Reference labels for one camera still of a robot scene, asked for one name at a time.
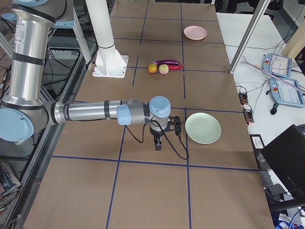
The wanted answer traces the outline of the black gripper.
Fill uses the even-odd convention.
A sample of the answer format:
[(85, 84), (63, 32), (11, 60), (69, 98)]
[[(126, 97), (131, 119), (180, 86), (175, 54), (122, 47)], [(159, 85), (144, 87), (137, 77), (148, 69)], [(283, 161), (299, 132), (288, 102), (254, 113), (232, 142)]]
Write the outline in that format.
[(159, 151), (162, 149), (162, 136), (164, 136), (165, 131), (159, 123), (150, 123), (150, 133), (154, 137), (155, 150)]

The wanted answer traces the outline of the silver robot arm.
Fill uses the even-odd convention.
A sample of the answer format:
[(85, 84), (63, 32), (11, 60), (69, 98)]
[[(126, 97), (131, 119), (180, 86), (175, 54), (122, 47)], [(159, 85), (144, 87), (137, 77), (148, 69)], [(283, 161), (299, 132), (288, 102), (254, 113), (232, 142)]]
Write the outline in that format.
[(71, 0), (15, 0), (17, 17), (10, 87), (1, 99), (0, 136), (19, 142), (51, 125), (69, 121), (117, 120), (119, 125), (149, 125), (155, 148), (168, 130), (171, 104), (164, 96), (148, 103), (137, 99), (94, 103), (44, 103), (40, 99), (49, 29), (74, 24)]

